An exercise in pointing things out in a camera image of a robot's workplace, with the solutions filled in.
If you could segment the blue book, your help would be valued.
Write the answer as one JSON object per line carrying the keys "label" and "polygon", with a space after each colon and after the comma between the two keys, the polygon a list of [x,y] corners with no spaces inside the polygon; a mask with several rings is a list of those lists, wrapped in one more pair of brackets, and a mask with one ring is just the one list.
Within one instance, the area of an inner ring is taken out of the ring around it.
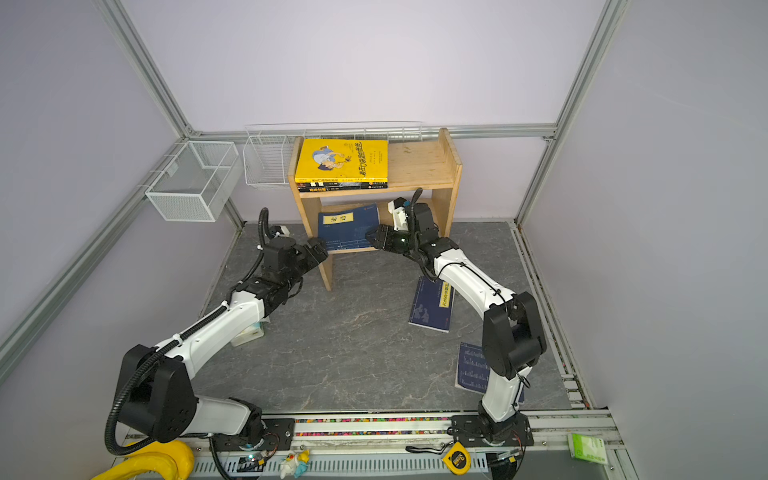
{"label": "blue book", "polygon": [[371,243],[366,234],[380,223],[376,204],[364,205],[351,210],[325,212],[318,215],[318,237],[328,251],[368,248]]}

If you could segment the black wolf cover book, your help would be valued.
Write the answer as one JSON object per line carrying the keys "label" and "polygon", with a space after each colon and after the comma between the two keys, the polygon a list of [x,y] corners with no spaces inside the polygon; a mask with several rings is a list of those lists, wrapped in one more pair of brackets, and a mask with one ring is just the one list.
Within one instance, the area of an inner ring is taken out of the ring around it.
{"label": "black wolf cover book", "polygon": [[387,182],[302,182],[296,184],[299,192],[333,192],[350,190],[386,189]]}

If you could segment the navy book yellow label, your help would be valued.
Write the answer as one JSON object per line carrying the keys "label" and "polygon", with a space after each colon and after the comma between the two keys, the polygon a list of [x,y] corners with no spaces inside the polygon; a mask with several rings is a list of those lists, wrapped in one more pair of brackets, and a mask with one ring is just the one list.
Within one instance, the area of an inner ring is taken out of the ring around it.
{"label": "navy book yellow label", "polygon": [[419,278],[408,323],[438,332],[450,330],[454,289],[443,280]]}

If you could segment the yellow folder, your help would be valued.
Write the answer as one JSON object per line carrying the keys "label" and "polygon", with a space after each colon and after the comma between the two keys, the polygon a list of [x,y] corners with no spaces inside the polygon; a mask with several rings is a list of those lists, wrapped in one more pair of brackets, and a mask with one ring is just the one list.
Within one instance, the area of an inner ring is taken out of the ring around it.
{"label": "yellow folder", "polygon": [[386,140],[305,139],[296,164],[297,183],[388,182]]}

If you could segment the navy notebook white lines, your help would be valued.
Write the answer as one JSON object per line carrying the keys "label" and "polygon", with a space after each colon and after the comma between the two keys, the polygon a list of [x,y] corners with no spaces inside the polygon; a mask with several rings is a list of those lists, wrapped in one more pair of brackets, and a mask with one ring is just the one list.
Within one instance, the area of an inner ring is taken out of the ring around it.
{"label": "navy notebook white lines", "polygon": [[484,394],[487,390],[491,369],[486,363],[482,348],[461,342],[455,375],[455,387]]}

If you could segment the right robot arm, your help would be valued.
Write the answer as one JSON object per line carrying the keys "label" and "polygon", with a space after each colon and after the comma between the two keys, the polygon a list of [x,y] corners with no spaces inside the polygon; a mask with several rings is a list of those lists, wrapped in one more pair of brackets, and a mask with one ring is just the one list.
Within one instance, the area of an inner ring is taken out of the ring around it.
{"label": "right robot arm", "polygon": [[477,428],[472,432],[490,445],[514,441],[532,444],[528,417],[519,398],[529,386],[528,375],[547,351],[546,335],[534,296],[516,293],[493,280],[452,239],[440,234],[430,207],[417,189],[407,200],[390,202],[391,225],[366,233],[376,249],[415,262],[422,275],[440,280],[460,294],[482,320],[482,353],[490,368],[486,391],[479,403]]}

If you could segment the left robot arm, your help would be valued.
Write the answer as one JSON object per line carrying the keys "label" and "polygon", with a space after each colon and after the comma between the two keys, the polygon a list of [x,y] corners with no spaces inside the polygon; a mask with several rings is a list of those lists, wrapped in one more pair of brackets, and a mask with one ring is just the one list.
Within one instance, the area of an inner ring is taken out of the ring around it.
{"label": "left robot arm", "polygon": [[230,438],[242,449],[259,447],[268,435],[260,407],[238,399],[195,394],[199,370],[247,328],[268,318],[296,296],[303,277],[328,257],[324,240],[297,242],[269,223],[262,210],[258,255],[222,302],[185,330],[154,346],[137,345],[123,357],[104,444],[128,456],[153,442],[178,438]]}

